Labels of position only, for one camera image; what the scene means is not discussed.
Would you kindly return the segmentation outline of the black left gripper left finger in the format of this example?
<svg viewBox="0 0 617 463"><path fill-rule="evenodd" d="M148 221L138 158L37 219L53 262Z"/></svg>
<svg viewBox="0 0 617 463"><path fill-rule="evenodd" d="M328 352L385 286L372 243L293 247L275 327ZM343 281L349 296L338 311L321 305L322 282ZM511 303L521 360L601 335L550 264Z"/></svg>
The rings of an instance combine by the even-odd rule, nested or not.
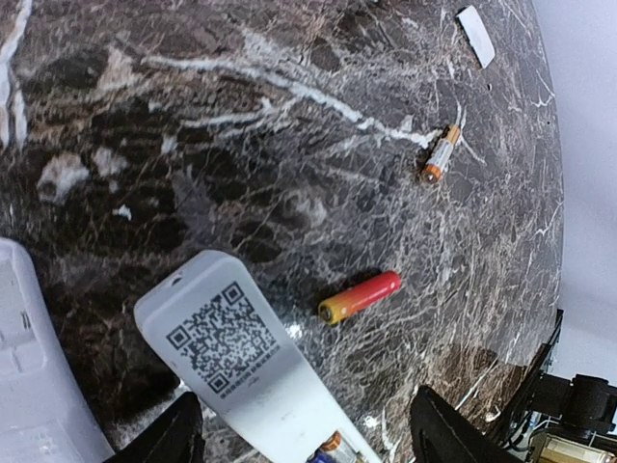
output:
<svg viewBox="0 0 617 463"><path fill-rule="evenodd" d="M104 463L202 463L201 404L184 393L126 448Z"/></svg>

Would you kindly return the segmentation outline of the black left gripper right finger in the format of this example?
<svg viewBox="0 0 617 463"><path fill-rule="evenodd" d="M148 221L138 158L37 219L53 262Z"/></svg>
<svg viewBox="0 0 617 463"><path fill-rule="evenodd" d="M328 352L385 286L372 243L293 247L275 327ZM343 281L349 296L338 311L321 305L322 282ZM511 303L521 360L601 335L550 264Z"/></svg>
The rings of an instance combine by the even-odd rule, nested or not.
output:
<svg viewBox="0 0 617 463"><path fill-rule="evenodd" d="M484 436L428 386L421 386L412 400L410 428L416 462L520 462Z"/></svg>

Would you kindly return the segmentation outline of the white air conditioner remote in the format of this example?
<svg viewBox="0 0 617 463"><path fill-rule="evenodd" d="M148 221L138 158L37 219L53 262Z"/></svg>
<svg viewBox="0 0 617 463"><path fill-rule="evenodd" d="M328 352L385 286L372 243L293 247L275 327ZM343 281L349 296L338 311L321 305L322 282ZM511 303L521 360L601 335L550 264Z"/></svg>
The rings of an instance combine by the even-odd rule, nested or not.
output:
<svg viewBox="0 0 617 463"><path fill-rule="evenodd" d="M335 433L379 461L239 259L200 252L139 299L134 318L174 374L270 461L304 462Z"/></svg>

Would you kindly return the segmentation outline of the white remote control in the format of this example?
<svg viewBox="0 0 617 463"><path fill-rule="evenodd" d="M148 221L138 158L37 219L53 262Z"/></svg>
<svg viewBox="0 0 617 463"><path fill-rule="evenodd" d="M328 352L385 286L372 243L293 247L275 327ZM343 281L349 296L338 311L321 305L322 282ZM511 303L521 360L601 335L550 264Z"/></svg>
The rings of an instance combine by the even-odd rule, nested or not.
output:
<svg viewBox="0 0 617 463"><path fill-rule="evenodd" d="M34 264L1 240L1 460L103 462L114 451L69 367Z"/></svg>

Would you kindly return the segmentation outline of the red AAA battery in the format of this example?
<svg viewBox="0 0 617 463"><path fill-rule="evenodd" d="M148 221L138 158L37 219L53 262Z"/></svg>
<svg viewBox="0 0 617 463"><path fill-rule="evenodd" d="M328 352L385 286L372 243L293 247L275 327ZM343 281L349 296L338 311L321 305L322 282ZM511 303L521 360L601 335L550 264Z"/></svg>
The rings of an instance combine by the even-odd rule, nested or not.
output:
<svg viewBox="0 0 617 463"><path fill-rule="evenodd" d="M391 296L401 286L401 278L396 272L383 272L323 300L318 305L318 314L327 324L335 325Z"/></svg>

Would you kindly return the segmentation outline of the white battery cover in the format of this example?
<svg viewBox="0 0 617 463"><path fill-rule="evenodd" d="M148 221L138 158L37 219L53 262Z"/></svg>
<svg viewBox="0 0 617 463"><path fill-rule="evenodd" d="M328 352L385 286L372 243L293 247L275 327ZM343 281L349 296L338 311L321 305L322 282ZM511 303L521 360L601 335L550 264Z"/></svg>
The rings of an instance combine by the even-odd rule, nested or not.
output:
<svg viewBox="0 0 617 463"><path fill-rule="evenodd" d="M479 65L487 68L494 60L496 50L478 10L473 5L469 5L457 14L457 19Z"/></svg>

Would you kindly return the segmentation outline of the gold white AAA battery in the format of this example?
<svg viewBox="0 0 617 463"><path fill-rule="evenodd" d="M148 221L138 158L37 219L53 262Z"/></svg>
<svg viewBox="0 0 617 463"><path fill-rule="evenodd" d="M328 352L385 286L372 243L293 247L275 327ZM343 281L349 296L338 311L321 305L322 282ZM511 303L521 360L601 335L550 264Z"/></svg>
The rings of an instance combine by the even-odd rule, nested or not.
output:
<svg viewBox="0 0 617 463"><path fill-rule="evenodd" d="M320 449L337 463L356 463L357 452L339 431L336 431Z"/></svg>

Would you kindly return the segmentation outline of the purple AAA battery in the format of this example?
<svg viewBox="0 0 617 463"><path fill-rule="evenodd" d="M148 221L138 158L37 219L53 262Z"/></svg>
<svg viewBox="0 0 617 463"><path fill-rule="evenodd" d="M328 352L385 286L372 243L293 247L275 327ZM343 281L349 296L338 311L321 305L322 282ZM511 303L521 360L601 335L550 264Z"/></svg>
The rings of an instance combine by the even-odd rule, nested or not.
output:
<svg viewBox="0 0 617 463"><path fill-rule="evenodd" d="M310 458L307 459L307 463L332 463L333 460L330 456L322 450L317 450Z"/></svg>

